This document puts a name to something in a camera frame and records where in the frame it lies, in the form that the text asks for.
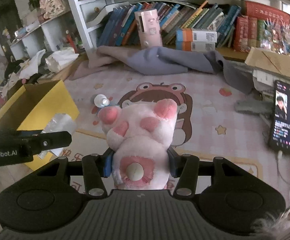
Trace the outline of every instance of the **yellow box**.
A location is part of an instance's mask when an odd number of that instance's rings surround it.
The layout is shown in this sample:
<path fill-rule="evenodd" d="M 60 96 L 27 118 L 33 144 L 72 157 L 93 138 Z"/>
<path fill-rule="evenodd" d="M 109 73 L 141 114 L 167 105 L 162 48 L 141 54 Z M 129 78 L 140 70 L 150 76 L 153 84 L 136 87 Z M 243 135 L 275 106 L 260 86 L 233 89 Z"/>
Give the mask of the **yellow box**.
<path fill-rule="evenodd" d="M 68 114 L 73 120 L 79 115 L 63 81 L 23 85 L 0 109 L 0 130 L 43 130 L 58 113 Z M 48 153 L 42 160 L 35 155 L 26 165 L 37 170 L 51 157 Z"/>

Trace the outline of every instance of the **round beige button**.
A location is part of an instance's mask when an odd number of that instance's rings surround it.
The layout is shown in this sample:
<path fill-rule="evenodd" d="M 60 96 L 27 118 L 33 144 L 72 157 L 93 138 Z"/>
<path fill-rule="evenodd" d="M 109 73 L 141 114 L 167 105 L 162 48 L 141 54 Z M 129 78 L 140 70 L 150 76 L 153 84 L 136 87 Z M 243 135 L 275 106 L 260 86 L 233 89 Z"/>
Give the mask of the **round beige button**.
<path fill-rule="evenodd" d="M 139 163 L 132 163 L 126 169 L 126 176 L 132 181 L 138 181 L 144 176 L 144 169 Z"/>

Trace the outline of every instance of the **pink paw pad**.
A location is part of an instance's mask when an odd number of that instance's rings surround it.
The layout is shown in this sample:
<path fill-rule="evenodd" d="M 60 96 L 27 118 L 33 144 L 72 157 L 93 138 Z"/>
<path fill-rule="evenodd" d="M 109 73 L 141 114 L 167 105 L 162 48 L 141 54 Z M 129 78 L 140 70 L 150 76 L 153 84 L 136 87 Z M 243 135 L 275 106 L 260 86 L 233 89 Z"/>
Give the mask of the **pink paw pad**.
<path fill-rule="evenodd" d="M 125 136 L 127 130 L 128 130 L 128 122 L 126 121 L 121 122 L 119 125 L 113 128 L 113 131 L 121 136 Z"/>
<path fill-rule="evenodd" d="M 156 103 L 154 113 L 161 118 L 170 119 L 177 113 L 177 104 L 173 99 L 163 99 Z"/>
<path fill-rule="evenodd" d="M 158 126 L 159 122 L 160 121 L 156 117 L 145 117 L 141 120 L 140 126 L 149 132 L 153 132 Z"/>
<path fill-rule="evenodd" d="M 118 109 L 115 106 L 107 106 L 102 108 L 98 113 L 98 118 L 103 124 L 112 124 L 115 122 L 118 115 Z"/>

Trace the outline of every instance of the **pink cylinder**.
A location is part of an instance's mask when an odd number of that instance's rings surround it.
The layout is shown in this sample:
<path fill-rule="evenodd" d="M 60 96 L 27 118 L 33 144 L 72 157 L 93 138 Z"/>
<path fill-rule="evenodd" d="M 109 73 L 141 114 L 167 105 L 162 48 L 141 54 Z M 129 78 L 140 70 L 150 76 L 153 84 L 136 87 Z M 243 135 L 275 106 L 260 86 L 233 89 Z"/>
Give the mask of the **pink cylinder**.
<path fill-rule="evenodd" d="M 135 19 L 142 49 L 163 46 L 156 9 L 135 12 Z"/>

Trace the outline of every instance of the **smartphone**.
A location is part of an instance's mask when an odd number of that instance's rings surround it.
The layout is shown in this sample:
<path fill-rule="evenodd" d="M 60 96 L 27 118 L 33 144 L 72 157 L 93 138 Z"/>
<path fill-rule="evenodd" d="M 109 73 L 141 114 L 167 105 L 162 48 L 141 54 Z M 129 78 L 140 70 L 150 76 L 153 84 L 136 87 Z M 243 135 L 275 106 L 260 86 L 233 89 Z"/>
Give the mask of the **smartphone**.
<path fill-rule="evenodd" d="M 279 80 L 275 81 L 273 117 L 268 144 L 275 151 L 290 153 L 290 84 Z"/>

